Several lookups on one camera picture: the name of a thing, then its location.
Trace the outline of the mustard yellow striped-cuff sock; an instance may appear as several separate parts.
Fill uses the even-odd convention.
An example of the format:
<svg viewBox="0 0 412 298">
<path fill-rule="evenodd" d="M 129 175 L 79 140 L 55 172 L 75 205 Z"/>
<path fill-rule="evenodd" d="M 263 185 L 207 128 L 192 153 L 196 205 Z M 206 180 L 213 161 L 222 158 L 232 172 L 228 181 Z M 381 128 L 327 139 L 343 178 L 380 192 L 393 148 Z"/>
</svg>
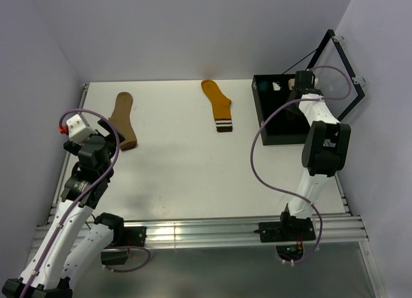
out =
<svg viewBox="0 0 412 298">
<path fill-rule="evenodd" d="M 216 124 L 216 130 L 219 133 L 228 133 L 233 131 L 231 117 L 231 100 L 227 98 L 213 80 L 203 80 L 201 89 L 209 99 L 212 106 L 212 115 Z"/>
</svg>

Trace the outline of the dark brown striped-cuff sock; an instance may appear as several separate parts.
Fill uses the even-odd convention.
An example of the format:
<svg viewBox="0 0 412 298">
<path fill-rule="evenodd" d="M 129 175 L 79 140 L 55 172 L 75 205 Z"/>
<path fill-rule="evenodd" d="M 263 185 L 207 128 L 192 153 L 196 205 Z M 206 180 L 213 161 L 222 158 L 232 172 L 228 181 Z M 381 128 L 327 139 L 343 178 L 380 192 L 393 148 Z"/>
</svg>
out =
<svg viewBox="0 0 412 298">
<path fill-rule="evenodd" d="M 299 114 L 294 113 L 288 109 L 285 110 L 285 117 L 288 121 L 296 121 L 299 120 Z"/>
</svg>

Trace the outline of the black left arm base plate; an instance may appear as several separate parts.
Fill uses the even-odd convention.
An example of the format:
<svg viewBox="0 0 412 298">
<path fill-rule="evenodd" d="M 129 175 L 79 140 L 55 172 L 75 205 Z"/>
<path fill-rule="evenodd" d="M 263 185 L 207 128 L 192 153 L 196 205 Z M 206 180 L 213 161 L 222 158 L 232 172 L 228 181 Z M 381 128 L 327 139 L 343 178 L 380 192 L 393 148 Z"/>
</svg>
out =
<svg viewBox="0 0 412 298">
<path fill-rule="evenodd" d="M 124 227 L 120 230 L 114 230 L 111 247 L 143 247 L 147 237 L 147 227 Z"/>
</svg>

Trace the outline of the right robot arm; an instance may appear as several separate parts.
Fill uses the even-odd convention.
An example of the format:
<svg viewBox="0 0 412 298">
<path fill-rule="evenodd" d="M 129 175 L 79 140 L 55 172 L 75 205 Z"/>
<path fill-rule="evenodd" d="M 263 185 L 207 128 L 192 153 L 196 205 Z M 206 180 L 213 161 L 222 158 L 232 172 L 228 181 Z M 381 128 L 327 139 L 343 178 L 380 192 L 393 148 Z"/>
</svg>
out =
<svg viewBox="0 0 412 298">
<path fill-rule="evenodd" d="M 278 226 L 280 236 L 287 240 L 312 226 L 312 205 L 324 185 L 344 167 L 350 141 L 350 126 L 333 116 L 315 81 L 312 71 L 297 71 L 290 85 L 290 98 L 300 100 L 295 108 L 302 112 L 310 129 L 301 156 L 304 171 L 297 189 L 299 196 L 289 201 Z"/>
</svg>

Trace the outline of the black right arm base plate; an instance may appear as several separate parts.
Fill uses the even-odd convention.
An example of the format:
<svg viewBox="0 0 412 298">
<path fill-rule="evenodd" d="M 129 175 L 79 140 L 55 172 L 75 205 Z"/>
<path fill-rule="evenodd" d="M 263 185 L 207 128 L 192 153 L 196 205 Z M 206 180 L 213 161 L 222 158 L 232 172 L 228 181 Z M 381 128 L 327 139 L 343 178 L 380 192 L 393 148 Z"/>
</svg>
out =
<svg viewBox="0 0 412 298">
<path fill-rule="evenodd" d="M 254 233 L 259 234 L 262 243 L 314 241 L 316 239 L 313 223 L 309 219 L 303 220 L 302 223 L 261 222 Z"/>
</svg>

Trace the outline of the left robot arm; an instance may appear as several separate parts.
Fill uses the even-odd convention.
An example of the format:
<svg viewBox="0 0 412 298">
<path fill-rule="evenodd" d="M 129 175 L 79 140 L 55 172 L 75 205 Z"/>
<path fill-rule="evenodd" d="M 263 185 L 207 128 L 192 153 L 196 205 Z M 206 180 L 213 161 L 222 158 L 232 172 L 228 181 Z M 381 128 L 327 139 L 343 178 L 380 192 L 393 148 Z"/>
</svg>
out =
<svg viewBox="0 0 412 298">
<path fill-rule="evenodd" d="M 114 175 L 120 144 L 124 137 L 105 118 L 98 124 L 108 131 L 104 136 L 92 129 L 82 115 L 68 119 L 60 131 L 69 139 L 65 150 L 75 155 L 55 218 L 37 253 L 17 279 L 7 279 L 5 297 L 72 297 L 75 283 L 106 246 L 118 246 L 126 231 L 121 217 L 98 216 L 86 238 L 75 244 L 79 232 L 97 207 Z"/>
</svg>

